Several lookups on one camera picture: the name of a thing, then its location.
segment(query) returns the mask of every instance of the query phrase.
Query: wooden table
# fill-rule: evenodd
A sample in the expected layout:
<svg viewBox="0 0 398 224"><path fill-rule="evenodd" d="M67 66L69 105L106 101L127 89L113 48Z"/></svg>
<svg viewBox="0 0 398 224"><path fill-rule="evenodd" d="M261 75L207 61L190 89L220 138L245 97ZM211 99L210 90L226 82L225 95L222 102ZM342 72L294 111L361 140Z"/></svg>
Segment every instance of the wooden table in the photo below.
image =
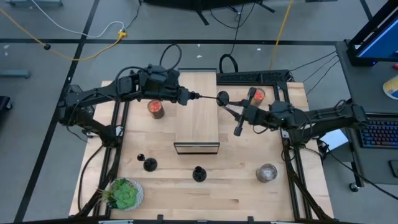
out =
<svg viewBox="0 0 398 224"><path fill-rule="evenodd" d="M260 106L268 110L274 101L272 87L262 86L266 99ZM302 83L288 83L290 101L295 107L308 110L307 98ZM218 86L218 91L229 93L231 101L238 101L247 95L249 86ZM113 210L111 218L155 220L163 214L165 220L247 220L293 221L292 202L284 161L280 158L282 142L279 131L255 134L245 124L242 135L233 135L236 122L222 108L218 110L219 141L217 155L177 155L175 141L176 105L163 102L165 116L154 120L147 111L147 100L130 103L124 136L118 177L138 181L144 188L144 201L131 212ZM109 124L114 102L96 107L95 119ZM82 166L101 145L99 138L88 140ZM318 150L314 141L307 147ZM308 150L301 150L302 164L308 191L321 208L333 216L328 189L321 160ZM146 172L137 155L157 159L158 167ZM83 178L81 201L86 203L98 186L104 150L88 165ZM276 166L278 176L272 182L262 184L256 179L255 171L265 163ZM195 166L207 171L207 179L198 183L192 179ZM77 189L70 214L77 210ZM302 197L296 188L300 214L304 217Z"/></svg>

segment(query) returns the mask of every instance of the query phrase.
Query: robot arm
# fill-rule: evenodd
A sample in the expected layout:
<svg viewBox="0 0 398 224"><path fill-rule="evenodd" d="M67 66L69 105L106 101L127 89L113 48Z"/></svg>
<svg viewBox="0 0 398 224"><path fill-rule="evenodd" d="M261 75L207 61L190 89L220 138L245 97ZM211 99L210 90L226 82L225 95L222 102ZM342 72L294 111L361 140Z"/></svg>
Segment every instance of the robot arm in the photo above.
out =
<svg viewBox="0 0 398 224"><path fill-rule="evenodd" d="M250 88L248 97L239 102L229 102L229 96L225 91L218 93L218 105L230 112L238 122L235 136L240 136L242 125L247 121L250 125L260 125L271 131L279 128L286 131L289 134L290 145L294 147L329 131L339 128L359 128L367 122L362 106L345 101L339 102L332 108L312 111L302 111L290 103L275 101L269 105L269 111L265 111L250 105L255 92L255 88ZM238 114L229 109L228 105L242 106L243 111Z"/></svg>
<svg viewBox="0 0 398 224"><path fill-rule="evenodd" d="M119 144L116 127L95 121L86 107L107 101L142 99L167 100L186 105L188 100L200 98L198 93L189 92L179 85L179 75L178 71L149 65L137 73L116 79L108 86L81 93L69 92L64 100L58 102L58 122L65 126L78 125L85 131L97 134L105 146L116 147Z"/></svg>

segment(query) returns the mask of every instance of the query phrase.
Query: wooden block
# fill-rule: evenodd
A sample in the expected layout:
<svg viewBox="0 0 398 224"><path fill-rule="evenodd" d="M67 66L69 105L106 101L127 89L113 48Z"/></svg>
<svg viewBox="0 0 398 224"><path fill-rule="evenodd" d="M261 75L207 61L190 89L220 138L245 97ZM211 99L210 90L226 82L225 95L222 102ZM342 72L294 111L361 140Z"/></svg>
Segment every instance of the wooden block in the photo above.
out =
<svg viewBox="0 0 398 224"><path fill-rule="evenodd" d="M203 96L216 96L214 72L184 72L180 85ZM218 141L218 106L214 99L191 100L177 105L175 149L179 154L216 154Z"/></svg>

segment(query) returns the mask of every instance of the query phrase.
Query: rgb keyboard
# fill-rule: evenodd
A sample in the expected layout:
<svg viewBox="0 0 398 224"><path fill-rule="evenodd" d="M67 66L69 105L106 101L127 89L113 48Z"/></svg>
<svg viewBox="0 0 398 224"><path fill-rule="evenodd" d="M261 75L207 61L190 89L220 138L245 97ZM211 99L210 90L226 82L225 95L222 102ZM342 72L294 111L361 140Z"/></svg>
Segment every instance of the rgb keyboard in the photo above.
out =
<svg viewBox="0 0 398 224"><path fill-rule="evenodd" d="M398 121L370 120L359 137L363 147L398 149Z"/></svg>

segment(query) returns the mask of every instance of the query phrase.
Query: succulent plant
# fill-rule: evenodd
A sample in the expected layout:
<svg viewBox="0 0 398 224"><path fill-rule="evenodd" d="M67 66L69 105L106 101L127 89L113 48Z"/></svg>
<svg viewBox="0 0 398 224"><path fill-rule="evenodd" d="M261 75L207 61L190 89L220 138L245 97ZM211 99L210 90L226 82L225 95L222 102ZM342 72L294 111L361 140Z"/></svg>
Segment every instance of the succulent plant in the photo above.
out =
<svg viewBox="0 0 398 224"><path fill-rule="evenodd" d="M118 179L110 190L102 191L111 208L125 209L136 204L138 190L126 179Z"/></svg>

